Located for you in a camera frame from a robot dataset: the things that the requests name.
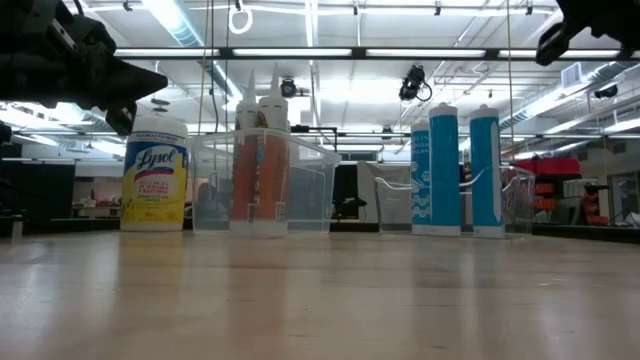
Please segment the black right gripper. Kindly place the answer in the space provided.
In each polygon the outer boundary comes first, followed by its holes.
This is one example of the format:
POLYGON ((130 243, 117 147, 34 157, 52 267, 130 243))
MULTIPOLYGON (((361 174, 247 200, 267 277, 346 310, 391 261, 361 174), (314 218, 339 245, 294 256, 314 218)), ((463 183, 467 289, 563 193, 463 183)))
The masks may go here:
POLYGON ((539 38, 535 62, 548 66, 564 54, 569 42, 585 28, 591 36, 606 35, 623 49, 639 48, 639 0, 557 0, 563 21, 539 38))

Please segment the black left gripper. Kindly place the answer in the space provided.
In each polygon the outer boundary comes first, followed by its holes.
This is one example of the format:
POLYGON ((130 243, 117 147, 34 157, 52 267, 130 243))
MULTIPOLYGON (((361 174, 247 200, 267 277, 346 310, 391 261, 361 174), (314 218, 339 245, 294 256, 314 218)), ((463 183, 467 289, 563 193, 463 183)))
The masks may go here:
POLYGON ((164 89, 166 76, 114 57, 105 26, 61 0, 1 2, 1 98, 46 106, 75 102, 106 110, 120 136, 131 134, 137 100, 164 89))

